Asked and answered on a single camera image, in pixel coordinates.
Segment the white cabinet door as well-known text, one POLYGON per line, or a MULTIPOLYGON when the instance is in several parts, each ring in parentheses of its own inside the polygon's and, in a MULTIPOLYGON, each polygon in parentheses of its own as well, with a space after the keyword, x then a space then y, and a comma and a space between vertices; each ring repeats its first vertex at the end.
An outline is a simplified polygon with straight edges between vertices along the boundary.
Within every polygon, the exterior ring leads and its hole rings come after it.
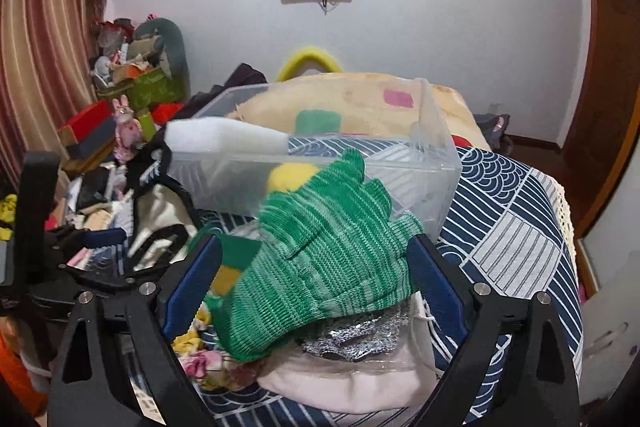
POLYGON ((639 353, 639 187, 620 186, 584 245, 599 283, 582 305, 582 404, 613 394, 639 353))

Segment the floral printed fabric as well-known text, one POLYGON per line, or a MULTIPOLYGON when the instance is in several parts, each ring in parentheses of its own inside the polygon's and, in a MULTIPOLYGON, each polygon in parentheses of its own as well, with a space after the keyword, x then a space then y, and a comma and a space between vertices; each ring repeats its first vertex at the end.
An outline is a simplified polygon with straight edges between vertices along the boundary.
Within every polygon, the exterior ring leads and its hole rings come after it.
POLYGON ((206 298, 188 330, 171 347, 186 376, 203 391, 240 391, 257 381, 262 361, 241 363, 221 348, 206 298))

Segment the brown wooden door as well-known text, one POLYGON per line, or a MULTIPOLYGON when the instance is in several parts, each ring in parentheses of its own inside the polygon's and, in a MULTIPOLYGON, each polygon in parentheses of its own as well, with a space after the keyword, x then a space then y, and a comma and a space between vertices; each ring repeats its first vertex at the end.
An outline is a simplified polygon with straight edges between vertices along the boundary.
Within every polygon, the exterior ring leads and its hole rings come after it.
POLYGON ((585 236, 605 210, 639 136, 639 0, 590 0, 582 89, 562 147, 575 196, 574 225, 585 236))

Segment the clear plastic storage box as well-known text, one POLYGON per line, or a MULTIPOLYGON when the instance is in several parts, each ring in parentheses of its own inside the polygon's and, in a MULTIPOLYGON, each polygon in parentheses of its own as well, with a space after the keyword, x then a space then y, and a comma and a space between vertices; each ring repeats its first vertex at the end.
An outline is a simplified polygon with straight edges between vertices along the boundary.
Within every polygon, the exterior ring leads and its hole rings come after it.
MULTIPOLYGON (((192 118, 229 118, 236 103, 262 92, 265 84, 224 91, 192 118)), ((168 172, 191 194, 195 208, 233 229, 257 216, 273 168, 286 162, 322 168, 345 150, 358 150, 366 178, 380 180, 390 194, 392 215, 413 213, 426 235, 437 239, 461 173, 454 140, 442 118, 434 114, 418 121, 407 138, 336 133, 339 122, 338 116, 305 110, 298 115, 296 132, 285 132, 288 153, 284 155, 171 152, 168 172)))

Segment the yellow green scrub sponge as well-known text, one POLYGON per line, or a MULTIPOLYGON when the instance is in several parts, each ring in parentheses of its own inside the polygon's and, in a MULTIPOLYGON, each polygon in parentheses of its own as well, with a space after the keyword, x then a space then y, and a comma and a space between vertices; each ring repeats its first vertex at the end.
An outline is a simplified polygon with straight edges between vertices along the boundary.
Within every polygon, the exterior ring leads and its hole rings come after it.
POLYGON ((215 297, 224 297, 232 291, 242 273, 250 266, 262 242, 258 239, 222 233, 217 233, 216 237, 221 247, 222 257, 209 291, 215 297))

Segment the pink rabbit plush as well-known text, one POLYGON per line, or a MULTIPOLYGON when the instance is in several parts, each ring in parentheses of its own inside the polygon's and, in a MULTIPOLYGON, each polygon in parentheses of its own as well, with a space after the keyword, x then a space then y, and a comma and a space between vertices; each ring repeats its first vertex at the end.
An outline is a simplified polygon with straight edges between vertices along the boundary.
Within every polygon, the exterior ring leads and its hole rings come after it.
POLYGON ((140 121, 134 117, 126 94, 114 98, 115 148, 114 157, 120 165, 127 164, 142 147, 143 135, 140 121))

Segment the beige patterned fleece blanket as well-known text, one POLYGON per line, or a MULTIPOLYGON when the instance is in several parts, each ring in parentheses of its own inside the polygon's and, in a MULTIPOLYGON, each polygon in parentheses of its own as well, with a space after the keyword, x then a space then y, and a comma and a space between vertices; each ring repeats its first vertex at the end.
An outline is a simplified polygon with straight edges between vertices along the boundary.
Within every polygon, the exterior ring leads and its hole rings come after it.
POLYGON ((490 149, 457 90, 373 72, 330 72, 265 84, 227 116, 294 134, 298 115, 305 110, 340 117, 336 133, 378 138, 407 138, 414 124, 438 114, 454 143, 490 149))

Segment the blue white patterned cloth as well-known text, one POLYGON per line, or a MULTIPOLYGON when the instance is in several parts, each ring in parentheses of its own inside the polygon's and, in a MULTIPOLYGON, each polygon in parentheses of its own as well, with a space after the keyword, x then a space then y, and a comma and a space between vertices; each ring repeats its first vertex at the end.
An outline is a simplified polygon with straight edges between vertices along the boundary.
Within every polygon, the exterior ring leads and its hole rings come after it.
MULTIPOLYGON (((485 283, 500 295, 548 294, 558 310, 573 362, 581 365, 584 329, 573 227, 563 187, 548 174, 487 150, 462 146, 458 155, 462 171, 437 239, 439 254, 470 281, 485 283)), ((432 347, 436 367, 443 371, 459 340, 444 314, 423 301, 435 317, 430 327, 432 347)), ((223 426, 405 426, 421 406, 332 413, 276 395, 257 381, 240 391, 194 387, 223 426)))

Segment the pale pink drawstring pouch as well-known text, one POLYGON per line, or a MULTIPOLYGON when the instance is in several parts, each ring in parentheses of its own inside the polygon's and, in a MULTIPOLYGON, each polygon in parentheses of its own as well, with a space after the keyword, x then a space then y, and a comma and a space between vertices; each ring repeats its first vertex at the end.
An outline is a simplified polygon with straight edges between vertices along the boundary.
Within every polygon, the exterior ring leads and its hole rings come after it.
POLYGON ((289 345, 273 352, 259 373, 260 387, 332 413, 365 414, 420 405, 442 376, 430 327, 435 317, 419 293, 408 299, 408 320, 396 349, 359 362, 323 360, 289 345))

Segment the grey backpack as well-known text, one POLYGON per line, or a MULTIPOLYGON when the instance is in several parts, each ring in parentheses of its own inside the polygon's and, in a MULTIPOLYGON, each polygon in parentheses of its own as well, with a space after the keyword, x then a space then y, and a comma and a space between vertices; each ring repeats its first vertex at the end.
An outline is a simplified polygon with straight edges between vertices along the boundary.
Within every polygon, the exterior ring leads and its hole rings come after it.
POLYGON ((510 156, 513 142, 506 134, 510 116, 508 114, 474 114, 475 124, 480 128, 490 149, 497 154, 510 156))

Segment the red box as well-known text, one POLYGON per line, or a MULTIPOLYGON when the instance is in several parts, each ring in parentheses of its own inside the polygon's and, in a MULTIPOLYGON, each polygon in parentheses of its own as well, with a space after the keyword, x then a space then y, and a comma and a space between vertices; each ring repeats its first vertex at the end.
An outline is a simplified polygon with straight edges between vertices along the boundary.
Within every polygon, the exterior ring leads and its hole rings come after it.
POLYGON ((58 129, 58 137, 66 147, 75 145, 103 145, 115 132, 112 106, 107 100, 99 100, 81 109, 58 129))

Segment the white foam block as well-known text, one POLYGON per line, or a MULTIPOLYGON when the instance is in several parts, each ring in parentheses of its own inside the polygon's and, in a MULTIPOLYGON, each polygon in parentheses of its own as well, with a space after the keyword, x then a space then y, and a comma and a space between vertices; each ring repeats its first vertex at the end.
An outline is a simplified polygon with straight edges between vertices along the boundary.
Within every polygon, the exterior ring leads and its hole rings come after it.
POLYGON ((224 117, 171 120, 166 126, 165 143, 172 153, 288 153, 285 132, 224 117))

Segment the dark clothes pile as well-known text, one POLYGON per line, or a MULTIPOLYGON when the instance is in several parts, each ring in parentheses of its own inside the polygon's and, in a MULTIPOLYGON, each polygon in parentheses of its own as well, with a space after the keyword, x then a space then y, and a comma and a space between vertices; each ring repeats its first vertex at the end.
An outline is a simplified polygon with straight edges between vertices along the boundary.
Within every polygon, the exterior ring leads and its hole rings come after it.
POLYGON ((189 101, 172 116, 172 120, 192 118, 205 105, 223 94, 224 91, 232 88, 255 86, 255 84, 265 84, 266 82, 267 79, 262 72, 258 72, 257 69, 246 63, 241 63, 224 84, 215 84, 208 92, 198 92, 191 96, 189 101))

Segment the yellow fuzzy arch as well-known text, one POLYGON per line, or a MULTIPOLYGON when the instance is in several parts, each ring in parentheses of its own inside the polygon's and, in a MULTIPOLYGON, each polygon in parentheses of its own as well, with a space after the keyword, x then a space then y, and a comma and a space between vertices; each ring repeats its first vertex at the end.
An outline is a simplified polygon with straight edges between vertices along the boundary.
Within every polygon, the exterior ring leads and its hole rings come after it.
POLYGON ((283 64, 276 77, 277 82, 296 78, 307 69, 318 69, 319 72, 341 72, 337 60, 324 49, 316 46, 305 46, 295 51, 283 64))

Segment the red striped curtain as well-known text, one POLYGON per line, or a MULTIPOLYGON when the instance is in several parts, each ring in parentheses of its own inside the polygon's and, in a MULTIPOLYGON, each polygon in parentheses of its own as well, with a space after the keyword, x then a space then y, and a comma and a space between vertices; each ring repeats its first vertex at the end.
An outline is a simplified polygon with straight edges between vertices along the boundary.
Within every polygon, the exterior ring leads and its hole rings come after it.
POLYGON ((58 128, 90 105, 94 25, 106 0, 1 0, 1 172, 30 150, 66 154, 58 128))

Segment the green knitted glove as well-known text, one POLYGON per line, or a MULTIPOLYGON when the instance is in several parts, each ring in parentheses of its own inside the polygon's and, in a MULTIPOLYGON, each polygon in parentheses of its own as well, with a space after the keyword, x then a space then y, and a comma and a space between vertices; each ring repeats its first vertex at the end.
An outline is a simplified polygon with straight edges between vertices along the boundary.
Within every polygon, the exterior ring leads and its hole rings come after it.
POLYGON ((294 191, 270 193, 258 225, 257 255, 212 306, 218 341, 236 361, 261 359, 314 322, 384 310, 412 293, 406 250, 422 223, 392 216, 358 150, 294 191))

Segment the green cardboard clutter box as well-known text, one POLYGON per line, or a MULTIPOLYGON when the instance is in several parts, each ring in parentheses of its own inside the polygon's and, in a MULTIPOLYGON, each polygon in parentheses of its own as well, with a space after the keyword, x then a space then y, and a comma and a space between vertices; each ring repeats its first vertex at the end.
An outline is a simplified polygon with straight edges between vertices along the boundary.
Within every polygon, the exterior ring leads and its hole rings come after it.
POLYGON ((167 77, 160 67, 147 70, 136 79, 124 80, 107 89, 96 90, 99 100, 111 101, 124 94, 129 106, 142 110, 163 103, 181 102, 186 97, 186 84, 180 77, 167 77))

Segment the white cloth with black straps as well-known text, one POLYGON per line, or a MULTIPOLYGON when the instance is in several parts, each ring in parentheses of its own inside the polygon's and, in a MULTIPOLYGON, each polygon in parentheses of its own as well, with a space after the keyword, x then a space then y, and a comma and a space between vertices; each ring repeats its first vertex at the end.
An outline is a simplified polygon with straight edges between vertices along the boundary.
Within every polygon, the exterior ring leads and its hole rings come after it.
POLYGON ((132 233, 122 259, 126 275, 186 259, 201 228, 191 195, 169 176, 170 161, 170 148, 158 142, 126 164, 132 202, 132 233))

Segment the yellow felt ball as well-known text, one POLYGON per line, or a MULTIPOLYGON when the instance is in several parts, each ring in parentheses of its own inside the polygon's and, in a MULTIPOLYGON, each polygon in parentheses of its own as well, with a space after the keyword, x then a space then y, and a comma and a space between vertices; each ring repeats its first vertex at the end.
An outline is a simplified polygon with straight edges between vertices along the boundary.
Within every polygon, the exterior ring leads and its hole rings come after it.
POLYGON ((301 162, 286 162, 269 173, 266 185, 266 193, 293 192, 309 181, 319 168, 311 164, 301 162))

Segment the grey green plush cushion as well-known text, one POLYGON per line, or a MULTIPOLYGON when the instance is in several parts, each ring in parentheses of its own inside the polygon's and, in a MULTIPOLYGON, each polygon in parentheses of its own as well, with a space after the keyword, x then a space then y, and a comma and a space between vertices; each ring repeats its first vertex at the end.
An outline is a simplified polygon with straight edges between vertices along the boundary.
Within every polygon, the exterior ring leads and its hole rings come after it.
POLYGON ((157 57, 157 63, 163 69, 163 73, 169 79, 179 80, 184 91, 190 92, 186 47, 177 24, 165 17, 150 18, 134 30, 134 38, 154 38, 153 55, 157 57))

